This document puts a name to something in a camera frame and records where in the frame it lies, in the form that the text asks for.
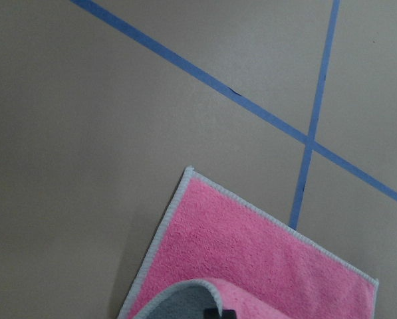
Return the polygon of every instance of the blue line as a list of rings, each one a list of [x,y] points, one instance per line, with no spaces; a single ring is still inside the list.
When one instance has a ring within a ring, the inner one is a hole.
[[[299,222],[299,215],[303,202],[303,193],[305,192],[309,166],[311,165],[312,146],[315,141],[315,136],[317,134],[319,112],[321,111],[321,104],[323,103],[325,79],[327,77],[327,72],[329,69],[332,40],[334,39],[334,30],[336,29],[336,20],[339,5],[340,0],[334,0],[332,2],[331,16],[327,31],[327,37],[325,39],[323,59],[321,61],[321,68],[319,70],[317,91],[315,92],[315,100],[313,102],[311,123],[309,124],[309,132],[305,144],[305,150],[303,151],[303,158],[300,167],[299,178],[296,184],[296,192],[294,195],[293,206],[291,207],[289,226],[293,229],[297,228],[297,223]]]
[[[144,33],[140,32],[139,30],[129,25],[128,23],[114,16],[112,13],[108,12],[102,7],[99,7],[97,4],[89,0],[71,0],[71,1],[77,4],[79,7],[85,9],[89,13],[92,13],[94,16],[98,17],[104,22],[108,23],[109,25],[113,26],[115,29],[119,30],[120,32],[124,33],[125,35],[129,36],[130,38],[134,39],[135,41],[149,48],[151,51],[154,51],[156,54],[160,55],[161,57],[173,63],[174,65],[178,66],[182,70],[186,71],[187,73],[194,76],[198,80],[212,87],[216,91],[222,93],[224,96],[228,97],[229,99],[236,102],[240,106],[244,107],[248,111],[254,113],[258,117],[262,118],[264,121],[279,128],[280,130],[287,133],[291,137],[295,138],[299,142],[304,143],[306,145],[310,144],[311,148],[317,153],[320,153],[328,160],[331,160],[338,166],[349,171],[351,174],[357,176],[361,180],[367,182],[369,185],[373,186],[377,190],[381,191],[385,195],[397,201],[397,193],[393,189],[379,182],[377,179],[368,175],[367,173],[357,168],[356,166],[352,165],[351,163],[341,158],[340,156],[336,155],[332,151],[326,149],[324,146],[316,142],[308,143],[307,136],[304,135],[302,132],[298,131],[296,128],[288,125],[287,123],[277,118],[273,114],[269,113],[268,111],[262,109],[260,106],[256,105],[252,101],[239,95],[238,93],[233,91],[230,87],[224,85],[219,80],[210,76],[203,70],[197,68],[192,63],[185,60],[184,58],[178,56],[170,49],[167,49],[160,43],[157,43],[155,40],[151,39]]]
[[[194,78],[210,86],[214,90],[218,91],[220,94],[226,96],[227,98],[234,101],[238,105],[242,106],[246,110],[250,111],[254,115],[257,115],[262,120],[272,124],[274,127],[280,129],[281,131],[290,135],[292,138],[298,140],[299,142],[305,143],[306,135],[304,135],[304,133],[300,132],[298,129],[292,127],[288,123],[282,121],[280,118],[266,111],[264,108],[250,101],[248,98],[245,98],[244,96],[236,93],[234,90],[232,90],[224,83],[220,82],[218,79],[204,72],[202,69],[196,67],[188,60],[177,55],[175,52],[166,48],[164,45],[161,45],[154,39],[150,38],[148,35],[145,35],[144,33],[139,31],[132,25],[129,25],[127,22],[116,17],[111,12],[97,5],[93,1],[71,0],[71,2],[75,3],[76,5],[88,11],[89,13],[92,13],[95,17],[99,18],[105,23],[108,23],[111,27],[114,27],[115,29],[119,30],[121,33],[124,33],[131,39],[139,42],[141,45],[147,47],[151,51],[160,55],[162,58],[166,59],[167,61],[178,66],[185,72],[192,75]]]
[[[373,186],[375,189],[381,191],[383,194],[389,196],[391,199],[397,201],[397,192],[395,192],[390,187],[384,185],[377,179],[373,178],[372,176],[368,175],[361,169],[357,168],[355,165],[351,164],[350,162],[346,161],[344,158],[341,158],[337,154],[333,153],[329,149],[325,148],[324,146],[320,145],[319,143],[314,143],[313,145],[314,151],[321,154],[328,160],[332,161],[333,163],[337,164],[341,168],[347,170],[349,173],[357,176],[357,178],[363,180],[367,184]]]

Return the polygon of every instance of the towel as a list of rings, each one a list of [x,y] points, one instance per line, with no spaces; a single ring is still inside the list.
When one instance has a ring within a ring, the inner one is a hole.
[[[219,318],[371,319],[377,288],[187,167],[118,319],[202,319],[211,309]]]

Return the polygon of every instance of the gray floor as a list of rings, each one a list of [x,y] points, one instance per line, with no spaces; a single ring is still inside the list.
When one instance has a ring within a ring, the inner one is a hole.
[[[330,1],[98,3],[307,131]],[[397,191],[397,1],[342,2],[317,141]],[[287,223],[303,148],[69,1],[0,1],[0,318],[114,318],[187,165]],[[397,318],[397,202],[314,154],[298,230]]]

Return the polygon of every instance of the black object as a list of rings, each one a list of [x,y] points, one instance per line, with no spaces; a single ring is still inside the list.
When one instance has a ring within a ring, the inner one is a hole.
[[[237,314],[235,310],[222,310],[222,316],[220,316],[217,308],[205,309],[203,319],[237,319]]]

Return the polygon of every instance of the terry cloth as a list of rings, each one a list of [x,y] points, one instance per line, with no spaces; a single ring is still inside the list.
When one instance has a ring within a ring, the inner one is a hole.
[[[377,288],[187,167],[118,319],[202,319],[211,308],[220,318],[234,310],[238,319],[371,319]]]

